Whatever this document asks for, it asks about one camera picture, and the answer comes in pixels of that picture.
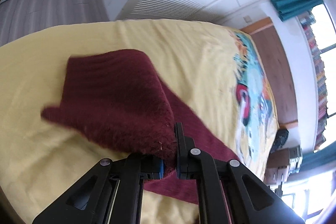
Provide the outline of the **row of books on shelf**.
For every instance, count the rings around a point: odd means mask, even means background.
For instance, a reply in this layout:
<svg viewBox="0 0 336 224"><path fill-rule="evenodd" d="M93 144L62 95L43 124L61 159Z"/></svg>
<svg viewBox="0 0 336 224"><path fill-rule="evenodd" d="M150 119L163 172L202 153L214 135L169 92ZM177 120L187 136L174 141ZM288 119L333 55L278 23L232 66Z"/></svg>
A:
<svg viewBox="0 0 336 224"><path fill-rule="evenodd" d="M317 150L325 143L326 138L323 135L327 124L327 88L326 88L326 76L325 76L325 64L321 59L321 51L317 46L316 38L313 33L312 25L316 23L312 10L308 10L298 16L301 23L303 32L306 36L307 43L310 48L310 53L313 58L313 64L315 69L315 78L318 88L318 126L317 136L315 139L315 147Z"/></svg>

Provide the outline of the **wooden drawer cabinet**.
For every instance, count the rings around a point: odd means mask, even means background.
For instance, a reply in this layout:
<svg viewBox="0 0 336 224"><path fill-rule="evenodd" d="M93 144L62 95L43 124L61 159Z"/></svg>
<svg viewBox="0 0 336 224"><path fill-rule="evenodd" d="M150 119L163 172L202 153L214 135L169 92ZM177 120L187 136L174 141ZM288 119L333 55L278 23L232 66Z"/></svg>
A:
<svg viewBox="0 0 336 224"><path fill-rule="evenodd" d="M290 169L289 149L281 149L271 153L266 164L264 183L280 185L288 180Z"/></svg>

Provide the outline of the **teal curtain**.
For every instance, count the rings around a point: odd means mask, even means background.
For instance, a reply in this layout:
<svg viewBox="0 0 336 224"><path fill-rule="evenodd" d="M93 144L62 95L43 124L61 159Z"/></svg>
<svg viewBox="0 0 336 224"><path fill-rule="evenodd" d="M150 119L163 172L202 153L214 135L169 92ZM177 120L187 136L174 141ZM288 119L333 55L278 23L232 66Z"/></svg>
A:
<svg viewBox="0 0 336 224"><path fill-rule="evenodd" d="M335 150L331 146L316 153L303 156L299 174L304 176L315 176L321 173L335 170Z"/></svg>
<svg viewBox="0 0 336 224"><path fill-rule="evenodd" d="M282 22L324 4L323 0L270 0L270 2Z"/></svg>

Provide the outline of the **wooden headboard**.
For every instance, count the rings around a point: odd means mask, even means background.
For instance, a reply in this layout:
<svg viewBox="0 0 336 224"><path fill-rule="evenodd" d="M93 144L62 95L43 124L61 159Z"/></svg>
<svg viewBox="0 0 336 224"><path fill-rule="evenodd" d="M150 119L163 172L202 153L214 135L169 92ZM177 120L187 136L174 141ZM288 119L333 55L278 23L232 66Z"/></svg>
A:
<svg viewBox="0 0 336 224"><path fill-rule="evenodd" d="M293 77L281 39L270 17L261 19L242 32L250 35L261 57L276 102L280 128L298 126L297 100Z"/></svg>

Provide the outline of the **dark red knitted sweater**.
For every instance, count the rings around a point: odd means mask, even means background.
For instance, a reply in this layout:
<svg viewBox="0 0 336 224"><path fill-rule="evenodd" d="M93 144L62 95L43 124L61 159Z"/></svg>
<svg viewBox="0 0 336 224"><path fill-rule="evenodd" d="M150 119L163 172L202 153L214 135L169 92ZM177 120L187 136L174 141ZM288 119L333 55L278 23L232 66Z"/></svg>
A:
<svg viewBox="0 0 336 224"><path fill-rule="evenodd" d="M165 175L145 183L147 191L197 203L193 180L177 178L174 125L201 150L221 161L236 154L159 78L149 57L138 50L71 57L59 106L42 118L80 131L89 141L121 152L141 152L163 160Z"/></svg>

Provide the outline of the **black backpack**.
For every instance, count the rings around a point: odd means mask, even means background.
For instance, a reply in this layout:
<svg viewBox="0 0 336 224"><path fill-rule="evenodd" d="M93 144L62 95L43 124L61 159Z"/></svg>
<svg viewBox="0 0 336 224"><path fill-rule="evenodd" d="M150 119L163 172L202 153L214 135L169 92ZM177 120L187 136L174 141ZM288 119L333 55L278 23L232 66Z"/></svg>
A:
<svg viewBox="0 0 336 224"><path fill-rule="evenodd" d="M275 151L282 148L288 139L288 135L289 135L289 132L287 129L280 128L276 133L276 137L272 144L272 148L270 149L270 153L274 153Z"/></svg>

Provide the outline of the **yellow printed bed cover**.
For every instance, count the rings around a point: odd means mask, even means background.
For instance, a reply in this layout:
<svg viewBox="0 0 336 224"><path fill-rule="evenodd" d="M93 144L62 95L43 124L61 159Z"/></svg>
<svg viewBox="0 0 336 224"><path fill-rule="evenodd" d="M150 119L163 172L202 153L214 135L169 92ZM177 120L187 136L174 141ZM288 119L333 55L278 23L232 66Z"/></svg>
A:
<svg viewBox="0 0 336 224"><path fill-rule="evenodd" d="M136 49L206 127L263 178L278 129L276 105L255 104L250 141L235 98L239 65L248 48L238 30L205 22L127 20L47 28L1 47L1 199L24 223L34 218L100 159L123 153L89 142L70 128L41 119L59 103L73 56Z"/></svg>

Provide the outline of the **white printer on cabinet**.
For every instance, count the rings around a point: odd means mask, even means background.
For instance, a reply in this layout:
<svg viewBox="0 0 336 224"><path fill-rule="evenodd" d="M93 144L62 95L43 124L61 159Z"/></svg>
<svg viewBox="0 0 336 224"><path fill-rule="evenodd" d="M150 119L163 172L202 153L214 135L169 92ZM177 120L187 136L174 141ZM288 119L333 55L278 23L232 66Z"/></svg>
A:
<svg viewBox="0 0 336 224"><path fill-rule="evenodd" d="M298 173L302 164L302 149L300 145L289 148L289 173Z"/></svg>

